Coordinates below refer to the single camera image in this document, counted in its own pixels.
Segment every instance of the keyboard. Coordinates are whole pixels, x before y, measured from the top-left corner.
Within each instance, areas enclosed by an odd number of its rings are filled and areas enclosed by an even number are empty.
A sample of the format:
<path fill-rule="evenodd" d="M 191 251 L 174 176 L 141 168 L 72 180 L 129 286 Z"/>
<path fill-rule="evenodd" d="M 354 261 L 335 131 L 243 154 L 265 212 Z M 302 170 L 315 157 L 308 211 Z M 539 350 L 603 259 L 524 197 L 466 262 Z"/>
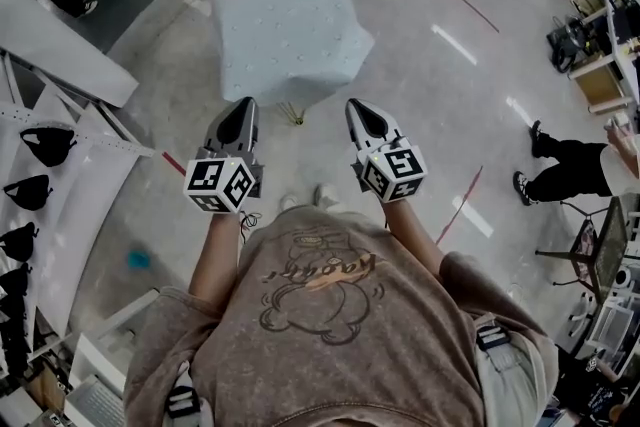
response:
<path fill-rule="evenodd" d="M 77 427 L 125 425 L 122 399 L 94 375 L 67 395 L 64 412 Z"/>

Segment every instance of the black sneaker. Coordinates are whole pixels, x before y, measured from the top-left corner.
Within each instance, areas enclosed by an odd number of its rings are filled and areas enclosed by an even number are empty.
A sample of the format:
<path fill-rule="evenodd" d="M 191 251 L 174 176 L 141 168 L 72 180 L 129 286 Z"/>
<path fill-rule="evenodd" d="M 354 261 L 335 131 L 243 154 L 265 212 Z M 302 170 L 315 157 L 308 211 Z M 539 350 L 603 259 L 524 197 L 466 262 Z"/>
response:
<path fill-rule="evenodd" d="M 518 193 L 518 196 L 520 196 L 520 201 L 522 201 L 522 204 L 525 207 L 538 203 L 537 201 L 531 199 L 525 192 L 528 183 L 529 180 L 527 180 L 527 177 L 524 176 L 524 173 L 520 171 L 516 171 L 515 173 L 513 173 L 513 188 Z"/>
<path fill-rule="evenodd" d="M 538 148 L 538 143 L 540 142 L 540 134 L 542 130 L 540 130 L 540 120 L 537 120 L 531 128 L 529 129 L 529 137 L 531 137 L 531 155 L 533 155 L 536 159 L 542 157 L 540 150 Z"/>

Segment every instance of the shirt sleeve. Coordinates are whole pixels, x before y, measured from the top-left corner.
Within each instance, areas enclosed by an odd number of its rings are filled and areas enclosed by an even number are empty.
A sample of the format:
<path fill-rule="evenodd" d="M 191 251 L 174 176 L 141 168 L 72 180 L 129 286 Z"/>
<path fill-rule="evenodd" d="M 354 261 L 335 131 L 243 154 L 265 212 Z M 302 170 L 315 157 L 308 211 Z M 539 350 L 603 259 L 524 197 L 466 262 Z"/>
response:
<path fill-rule="evenodd" d="M 500 320 L 509 321 L 513 328 L 545 335 L 531 316 L 484 274 L 475 258 L 449 253 L 440 266 L 440 277 L 460 309 L 478 316 L 493 313 Z"/>
<path fill-rule="evenodd" d="M 208 303 L 164 288 L 136 335 L 124 390 L 127 425 L 162 425 L 164 402 L 180 364 L 190 361 L 222 315 Z"/>

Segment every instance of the black buckle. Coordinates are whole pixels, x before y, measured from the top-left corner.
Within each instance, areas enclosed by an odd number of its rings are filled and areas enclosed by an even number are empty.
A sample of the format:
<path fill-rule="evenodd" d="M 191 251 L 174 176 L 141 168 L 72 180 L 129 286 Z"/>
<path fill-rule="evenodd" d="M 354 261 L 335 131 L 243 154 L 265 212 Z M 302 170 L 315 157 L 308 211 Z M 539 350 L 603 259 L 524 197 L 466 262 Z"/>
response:
<path fill-rule="evenodd" d="M 200 399 L 190 386 L 176 386 L 169 392 L 165 403 L 169 418 L 181 418 L 200 412 Z"/>
<path fill-rule="evenodd" d="M 506 329 L 496 324 L 488 324 L 478 329 L 476 336 L 478 347 L 483 351 L 504 345 L 511 341 Z"/>

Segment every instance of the red line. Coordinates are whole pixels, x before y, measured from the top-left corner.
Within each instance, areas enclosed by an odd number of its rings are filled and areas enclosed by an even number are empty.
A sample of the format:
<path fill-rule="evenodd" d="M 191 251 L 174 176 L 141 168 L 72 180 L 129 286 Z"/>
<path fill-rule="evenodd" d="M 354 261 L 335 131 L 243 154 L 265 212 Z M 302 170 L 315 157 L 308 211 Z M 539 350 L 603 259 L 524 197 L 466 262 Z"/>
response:
<path fill-rule="evenodd" d="M 182 176 L 187 176 L 187 172 L 184 170 L 184 168 L 180 164 L 178 164 L 178 162 L 171 155 L 164 151 L 162 152 L 162 156 L 178 171 L 178 173 L 180 173 Z"/>
<path fill-rule="evenodd" d="M 491 23 L 491 20 L 489 20 L 486 16 L 484 16 L 480 11 L 478 11 L 473 5 L 471 5 L 471 3 L 467 0 L 461 0 L 462 2 L 464 2 L 467 6 L 469 6 L 471 9 L 473 9 L 477 14 L 479 14 L 485 22 L 487 22 L 489 25 L 491 25 L 491 27 L 493 28 L 494 31 L 496 31 L 498 34 L 500 34 L 500 31 L 498 30 L 498 28 L 493 25 Z"/>
<path fill-rule="evenodd" d="M 455 221 L 456 217 L 458 217 L 458 214 L 460 213 L 460 210 L 462 210 L 462 207 L 464 206 L 464 204 L 467 202 L 467 199 L 469 199 L 469 196 L 471 195 L 471 191 L 473 191 L 473 188 L 476 186 L 476 183 L 478 183 L 478 178 L 480 178 L 480 173 L 482 173 L 482 168 L 483 167 L 484 166 L 480 166 L 480 169 L 476 173 L 476 176 L 474 176 L 473 180 L 471 180 L 471 185 L 469 186 L 469 188 L 467 189 L 467 192 L 465 193 L 464 197 L 462 198 L 462 204 L 460 205 L 458 210 L 456 210 L 456 213 L 453 214 L 453 217 L 451 218 L 451 221 L 449 221 L 449 224 L 447 224 L 444 227 L 444 229 L 442 230 L 442 233 L 438 237 L 438 240 L 436 240 L 436 245 L 440 244 L 440 241 L 442 240 L 442 238 L 449 231 L 449 228 L 451 228 L 451 225 L 453 224 L 453 221 Z"/>

